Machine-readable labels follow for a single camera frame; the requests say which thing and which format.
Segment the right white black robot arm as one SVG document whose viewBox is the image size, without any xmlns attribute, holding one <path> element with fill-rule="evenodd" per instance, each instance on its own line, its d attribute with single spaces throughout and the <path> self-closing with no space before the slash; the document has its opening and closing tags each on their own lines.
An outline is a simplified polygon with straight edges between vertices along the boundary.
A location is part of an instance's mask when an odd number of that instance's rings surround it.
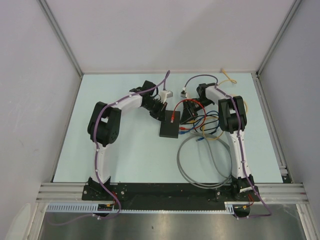
<svg viewBox="0 0 320 240">
<path fill-rule="evenodd" d="M 247 116 L 241 96 L 231 96 L 218 88 L 216 83 L 202 83 L 197 87 L 199 98 L 183 102 L 180 123 L 185 124 L 198 116 L 198 111 L 210 104 L 218 107 L 219 127 L 225 133 L 231 155 L 231 196 L 242 201 L 249 191 L 259 194 L 255 186 L 245 151 L 244 135 Z"/>
</svg>

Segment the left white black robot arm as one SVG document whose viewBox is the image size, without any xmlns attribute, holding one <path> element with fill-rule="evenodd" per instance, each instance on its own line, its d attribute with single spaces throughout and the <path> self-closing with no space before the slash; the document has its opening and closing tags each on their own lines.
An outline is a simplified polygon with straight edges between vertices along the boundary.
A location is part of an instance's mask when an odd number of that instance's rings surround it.
<svg viewBox="0 0 320 240">
<path fill-rule="evenodd" d="M 121 118 L 132 110 L 144 108 L 152 118 L 165 121 L 167 99 L 173 93 L 165 88 L 160 91 L 159 86 L 146 80 L 142 86 L 131 89 L 128 95 L 113 103 L 99 101 L 95 104 L 87 127 L 90 139 L 96 147 L 94 171 L 88 179 L 88 185 L 98 199 L 105 200 L 111 193 L 111 188 L 106 184 L 111 174 L 104 166 L 105 154 L 107 148 L 118 138 Z"/>
</svg>

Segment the black network switch box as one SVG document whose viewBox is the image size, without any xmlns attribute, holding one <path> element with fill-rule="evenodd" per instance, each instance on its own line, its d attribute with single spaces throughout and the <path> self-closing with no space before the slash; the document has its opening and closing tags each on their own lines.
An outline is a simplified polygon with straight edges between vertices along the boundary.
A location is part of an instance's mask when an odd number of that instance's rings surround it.
<svg viewBox="0 0 320 240">
<path fill-rule="evenodd" d="M 174 120 L 171 122 L 172 115 L 174 113 Z M 159 136 L 162 138 L 177 139 L 179 136 L 180 127 L 180 111 L 166 110 L 165 121 L 161 122 L 159 129 Z"/>
</svg>

